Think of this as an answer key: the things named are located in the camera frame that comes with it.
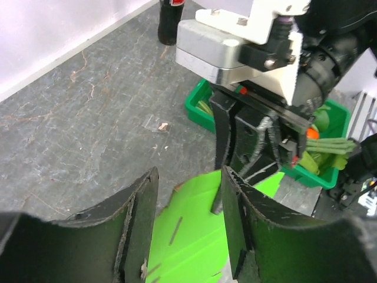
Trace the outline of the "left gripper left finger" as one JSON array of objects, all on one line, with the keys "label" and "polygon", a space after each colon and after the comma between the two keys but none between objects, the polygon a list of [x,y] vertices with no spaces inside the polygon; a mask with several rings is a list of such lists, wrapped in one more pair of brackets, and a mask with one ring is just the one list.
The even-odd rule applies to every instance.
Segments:
[{"label": "left gripper left finger", "polygon": [[158,170],[64,220],[1,213],[2,282],[144,282]]}]

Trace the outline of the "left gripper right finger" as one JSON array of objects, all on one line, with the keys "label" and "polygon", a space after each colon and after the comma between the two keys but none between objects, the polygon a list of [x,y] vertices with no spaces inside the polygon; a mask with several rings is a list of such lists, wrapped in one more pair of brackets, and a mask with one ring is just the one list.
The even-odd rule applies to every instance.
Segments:
[{"label": "left gripper right finger", "polygon": [[376,219],[323,221],[259,192],[231,168],[221,194],[232,277],[238,282],[375,282]]}]

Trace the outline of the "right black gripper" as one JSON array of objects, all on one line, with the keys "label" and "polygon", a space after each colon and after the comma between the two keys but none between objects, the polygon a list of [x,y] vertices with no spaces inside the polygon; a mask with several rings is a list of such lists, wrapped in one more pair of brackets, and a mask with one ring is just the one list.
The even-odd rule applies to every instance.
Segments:
[{"label": "right black gripper", "polygon": [[216,132],[214,167],[232,168],[246,182],[260,182],[302,156],[313,109],[290,106],[255,83],[210,84]]}]

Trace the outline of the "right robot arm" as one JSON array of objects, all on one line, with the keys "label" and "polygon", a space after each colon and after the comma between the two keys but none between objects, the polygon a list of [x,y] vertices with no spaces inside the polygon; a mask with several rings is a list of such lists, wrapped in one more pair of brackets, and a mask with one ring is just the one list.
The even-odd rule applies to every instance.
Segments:
[{"label": "right robot arm", "polygon": [[312,1],[300,16],[278,15],[264,44],[247,42],[236,59],[261,75],[243,91],[213,84],[215,168],[255,185],[297,164],[313,174],[343,169],[354,143],[312,130],[329,93],[367,49],[376,48],[375,1]]}]

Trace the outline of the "green paper box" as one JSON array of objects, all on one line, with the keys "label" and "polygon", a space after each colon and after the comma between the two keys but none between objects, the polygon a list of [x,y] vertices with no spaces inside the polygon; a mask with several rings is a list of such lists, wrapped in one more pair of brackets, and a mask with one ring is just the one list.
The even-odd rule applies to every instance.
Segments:
[{"label": "green paper box", "polygon": [[221,171],[177,185],[156,217],[146,282],[227,282],[229,263],[222,214],[211,213]]}]

